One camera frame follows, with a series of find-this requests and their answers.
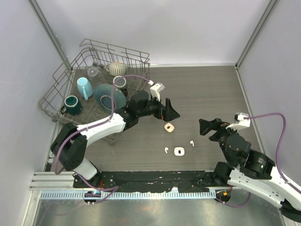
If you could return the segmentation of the beige earbud charging case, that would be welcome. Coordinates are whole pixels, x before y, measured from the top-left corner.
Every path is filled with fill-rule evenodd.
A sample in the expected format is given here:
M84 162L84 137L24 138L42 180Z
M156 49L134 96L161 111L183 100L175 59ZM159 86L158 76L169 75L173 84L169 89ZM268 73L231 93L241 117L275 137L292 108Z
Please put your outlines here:
M166 123L164 125L164 129L168 132L168 133L172 133L174 131L174 125L172 125L171 123Z

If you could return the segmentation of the white earbud charging case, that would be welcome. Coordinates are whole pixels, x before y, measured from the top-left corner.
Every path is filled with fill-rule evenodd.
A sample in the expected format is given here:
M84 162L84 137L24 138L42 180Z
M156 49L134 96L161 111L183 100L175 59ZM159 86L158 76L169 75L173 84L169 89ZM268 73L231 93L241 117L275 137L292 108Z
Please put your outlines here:
M176 148L174 149L174 155L175 155L175 156L178 156L178 157L184 156L184 155L185 155L185 150L184 150L184 148L183 148L183 147L176 147Z

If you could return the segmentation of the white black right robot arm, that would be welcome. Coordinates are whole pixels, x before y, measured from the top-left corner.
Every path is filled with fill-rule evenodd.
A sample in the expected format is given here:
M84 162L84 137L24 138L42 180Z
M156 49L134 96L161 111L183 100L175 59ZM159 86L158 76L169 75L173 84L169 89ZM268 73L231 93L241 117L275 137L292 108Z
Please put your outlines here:
M199 120L199 133L204 136L215 131L210 141L218 142L225 162L218 162L212 174L218 186L228 184L244 189L277 207L286 218L301 221L301 188L285 180L276 163L265 154L253 150L251 143L238 131L250 127L249 116L235 115L235 122Z

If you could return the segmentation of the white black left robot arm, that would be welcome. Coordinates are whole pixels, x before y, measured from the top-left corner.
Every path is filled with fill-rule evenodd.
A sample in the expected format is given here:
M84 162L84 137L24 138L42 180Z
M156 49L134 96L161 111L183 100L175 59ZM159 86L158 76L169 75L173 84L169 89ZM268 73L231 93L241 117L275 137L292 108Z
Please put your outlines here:
M139 90L124 107L111 116L85 125L65 124L50 150L66 171L76 173L78 181L91 188L100 187L102 175L97 167L85 158L86 148L108 135L132 128L138 123L139 118L150 115L165 122L180 117L173 109L169 98L166 98L163 105L156 97Z

